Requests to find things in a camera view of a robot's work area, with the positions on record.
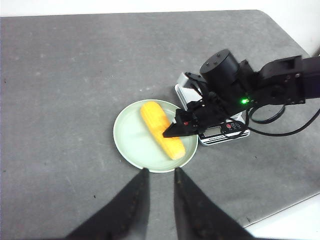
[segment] plate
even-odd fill
[[[148,101],[158,103],[169,121],[173,121],[178,107],[172,103],[156,99],[134,102],[123,109],[114,122],[113,139],[117,149],[129,163],[139,169],[147,168],[152,173],[167,173],[177,167],[183,167],[197,150],[198,136],[180,137],[185,155],[177,160],[171,160],[149,132],[140,115],[141,106]]]

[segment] digital kitchen scale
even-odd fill
[[[182,73],[177,80],[177,84],[174,86],[176,94],[178,95],[182,106],[187,110],[187,104],[191,101],[199,101],[202,97],[192,88],[183,87],[189,78]],[[226,122],[220,123],[220,125],[210,127],[205,130],[204,133],[199,134],[198,138],[200,143],[204,146],[210,146],[213,144],[219,144],[234,139],[227,138],[238,135],[243,130],[243,124],[245,123],[244,119],[241,117],[242,112],[239,112],[236,115],[233,115],[231,118],[234,121],[226,120]],[[250,135],[249,130],[245,130],[241,136],[236,139],[245,138]]]

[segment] robotic arm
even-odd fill
[[[247,60],[238,63],[228,49],[210,57],[200,68],[200,75],[185,73],[185,88],[194,89],[201,99],[187,104],[187,111],[177,109],[175,119],[163,133],[164,137],[202,134],[231,116],[246,111],[245,129],[252,114],[265,105],[283,105],[280,112],[267,120],[254,120],[268,124],[278,119],[286,105],[304,104],[306,99],[320,97],[320,57],[302,59],[301,56],[283,58],[267,63],[254,72]],[[306,128],[319,115],[320,110],[301,129]],[[268,136],[288,136],[269,134]]]

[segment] green led light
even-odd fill
[[[242,98],[241,100],[240,100],[240,103],[241,104],[247,104],[249,102],[249,99],[248,98]]]

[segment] corn on the cob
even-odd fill
[[[169,158],[176,160],[186,154],[184,144],[179,137],[163,137],[163,132],[170,126],[170,122],[158,103],[154,101],[146,102],[142,105],[140,113],[154,139]]]

